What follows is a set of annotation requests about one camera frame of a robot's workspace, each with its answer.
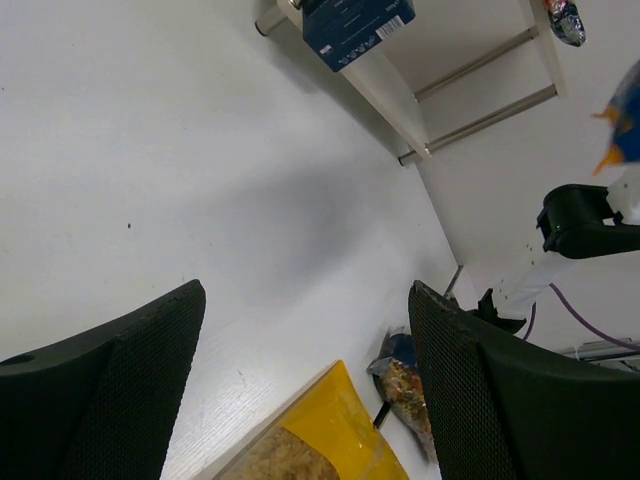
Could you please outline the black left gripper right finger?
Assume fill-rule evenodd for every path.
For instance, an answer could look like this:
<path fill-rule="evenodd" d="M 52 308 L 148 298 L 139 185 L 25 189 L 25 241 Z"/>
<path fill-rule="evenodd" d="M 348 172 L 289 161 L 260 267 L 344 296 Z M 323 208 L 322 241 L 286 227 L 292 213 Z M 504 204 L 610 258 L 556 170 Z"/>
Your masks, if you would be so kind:
<path fill-rule="evenodd" d="M 408 314 L 442 478 L 638 478 L 638 374 L 529 344 L 420 281 Z"/>

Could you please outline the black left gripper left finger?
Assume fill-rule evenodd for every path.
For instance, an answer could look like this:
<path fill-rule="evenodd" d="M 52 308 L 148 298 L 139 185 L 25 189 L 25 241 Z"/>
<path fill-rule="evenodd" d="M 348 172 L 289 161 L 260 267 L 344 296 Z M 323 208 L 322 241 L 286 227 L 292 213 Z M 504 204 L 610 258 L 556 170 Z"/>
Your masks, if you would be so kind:
<path fill-rule="evenodd" d="M 2 361 L 2 478 L 159 478 L 205 307 L 205 290 L 192 280 Z"/>

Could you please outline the blue orange pasta bag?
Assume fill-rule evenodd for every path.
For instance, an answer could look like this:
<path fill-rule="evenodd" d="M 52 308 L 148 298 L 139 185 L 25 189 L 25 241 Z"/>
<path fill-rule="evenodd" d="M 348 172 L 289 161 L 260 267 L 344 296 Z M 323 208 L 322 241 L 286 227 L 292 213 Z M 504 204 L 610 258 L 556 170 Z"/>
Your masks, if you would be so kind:
<path fill-rule="evenodd" d="M 593 118 L 606 120 L 611 127 L 607 152 L 593 174 L 639 162 L 639 62 L 626 72 L 601 113 Z"/>

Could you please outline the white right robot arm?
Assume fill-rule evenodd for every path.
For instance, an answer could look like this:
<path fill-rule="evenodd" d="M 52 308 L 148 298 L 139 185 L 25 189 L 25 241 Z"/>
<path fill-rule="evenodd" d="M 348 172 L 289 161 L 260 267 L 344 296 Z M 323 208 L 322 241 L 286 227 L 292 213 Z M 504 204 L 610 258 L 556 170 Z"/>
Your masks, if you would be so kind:
<path fill-rule="evenodd" d="M 557 187 L 543 200 L 534 238 L 519 265 L 485 292 L 473 314 L 515 334 L 559 273 L 581 260 L 638 249 L 637 168 L 627 169 L 609 186 Z"/>

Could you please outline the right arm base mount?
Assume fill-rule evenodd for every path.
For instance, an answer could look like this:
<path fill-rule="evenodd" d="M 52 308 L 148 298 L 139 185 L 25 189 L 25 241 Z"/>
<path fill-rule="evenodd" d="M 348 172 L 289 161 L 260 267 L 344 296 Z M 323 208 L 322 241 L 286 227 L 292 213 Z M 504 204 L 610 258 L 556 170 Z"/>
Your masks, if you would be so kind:
<path fill-rule="evenodd" d="M 583 343 L 560 352 L 575 360 L 625 372 L 639 372 L 639 352 L 607 341 Z"/>

